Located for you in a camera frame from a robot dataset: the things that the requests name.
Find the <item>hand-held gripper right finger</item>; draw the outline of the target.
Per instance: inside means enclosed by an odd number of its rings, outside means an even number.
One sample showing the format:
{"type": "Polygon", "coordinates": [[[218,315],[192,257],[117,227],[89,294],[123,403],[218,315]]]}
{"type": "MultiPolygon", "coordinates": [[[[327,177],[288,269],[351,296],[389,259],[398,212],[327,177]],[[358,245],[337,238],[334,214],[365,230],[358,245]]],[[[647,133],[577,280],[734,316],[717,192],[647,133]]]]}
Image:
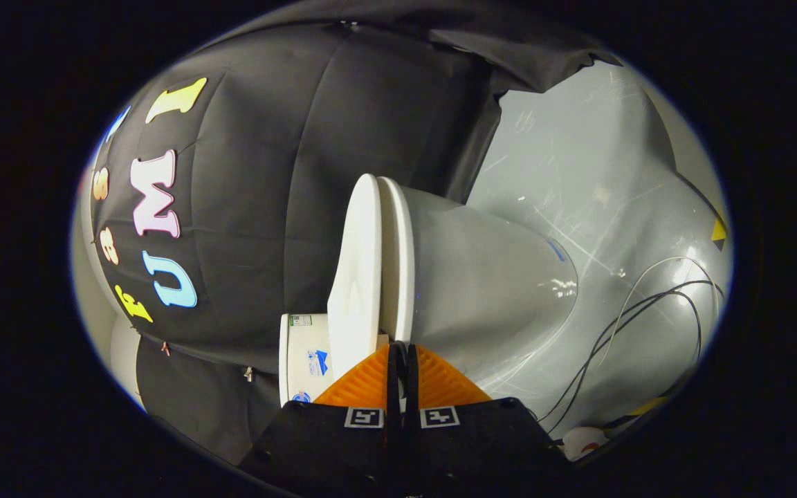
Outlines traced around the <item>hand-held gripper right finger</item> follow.
{"type": "Polygon", "coordinates": [[[420,344],[408,347],[405,387],[405,495],[547,497],[572,473],[521,400],[485,394],[420,344]]]}

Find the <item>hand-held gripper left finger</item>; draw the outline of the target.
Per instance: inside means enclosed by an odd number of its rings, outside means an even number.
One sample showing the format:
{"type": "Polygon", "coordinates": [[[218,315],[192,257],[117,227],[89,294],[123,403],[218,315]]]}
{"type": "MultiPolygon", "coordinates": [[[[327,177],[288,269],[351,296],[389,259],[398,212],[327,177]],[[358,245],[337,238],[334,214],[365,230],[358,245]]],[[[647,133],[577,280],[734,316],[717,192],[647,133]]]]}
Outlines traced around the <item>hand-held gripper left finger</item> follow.
{"type": "Polygon", "coordinates": [[[312,403],[288,401],[240,469],[282,496],[383,496],[398,358],[397,346],[380,347],[312,403]]]}

